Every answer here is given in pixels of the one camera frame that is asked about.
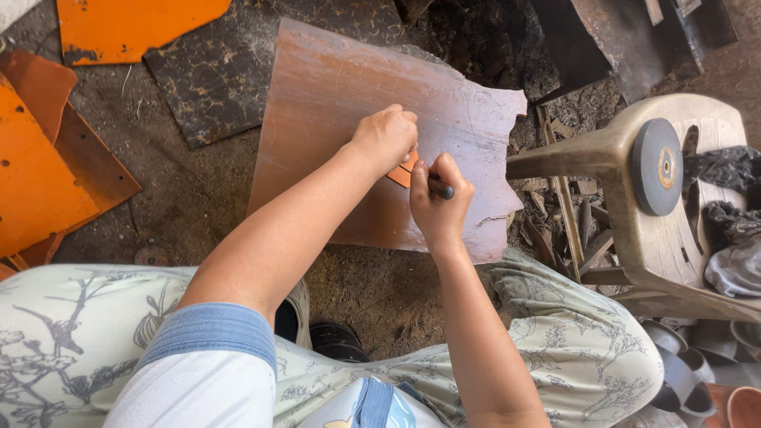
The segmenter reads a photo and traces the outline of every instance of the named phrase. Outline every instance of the person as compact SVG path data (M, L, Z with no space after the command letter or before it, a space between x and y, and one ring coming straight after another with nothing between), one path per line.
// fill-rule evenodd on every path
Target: person
M447 153L417 161L409 191L447 343L347 363L298 346L303 334L273 335L284 299L308 322L302 276L416 146L416 115L400 105L364 118L197 268L63 264L0 283L0 426L594 428L647 404L663 367L638 322L510 247L485 267L513 315L505 329L461 238L476 190ZM453 199L429 190L430 174Z

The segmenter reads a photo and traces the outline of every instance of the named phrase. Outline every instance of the floral pants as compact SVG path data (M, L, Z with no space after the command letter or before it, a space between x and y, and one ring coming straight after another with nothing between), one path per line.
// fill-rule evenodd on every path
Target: floral pants
M658 392L663 365L618 303L514 248L486 267L553 427L605 427ZM100 426L195 267L57 264L0 283L0 428ZM362 376L408 382L466 426L447 345L341 363L275 338L273 426L297 426Z

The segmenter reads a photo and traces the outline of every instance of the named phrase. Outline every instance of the hand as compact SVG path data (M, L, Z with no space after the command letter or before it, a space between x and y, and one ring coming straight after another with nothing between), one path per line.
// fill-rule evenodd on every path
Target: hand
M428 188L428 175L454 188L454 197L445 200ZM461 247L463 223L473 198L473 185L460 175L460 169L449 153L441 153L430 169L420 159L412 169L409 205L412 218L425 236L431 254L446 248Z
M359 121L349 147L357 148L378 177L388 174L409 160L409 153L418 148L417 115L404 111L399 104Z

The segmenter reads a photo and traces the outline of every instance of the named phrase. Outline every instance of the blue sleeve cuff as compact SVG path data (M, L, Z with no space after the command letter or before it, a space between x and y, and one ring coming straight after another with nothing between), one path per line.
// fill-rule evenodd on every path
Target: blue sleeve cuff
M269 322L253 309L233 303L199 303L170 315L138 365L142 367L179 353L230 350L266 361L275 376L275 335Z

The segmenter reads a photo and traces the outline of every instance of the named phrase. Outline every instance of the sleeve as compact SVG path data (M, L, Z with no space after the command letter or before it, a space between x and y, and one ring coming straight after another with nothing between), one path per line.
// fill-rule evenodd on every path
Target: sleeve
M187 306L161 325L103 426L272 426L276 374L261 314Z

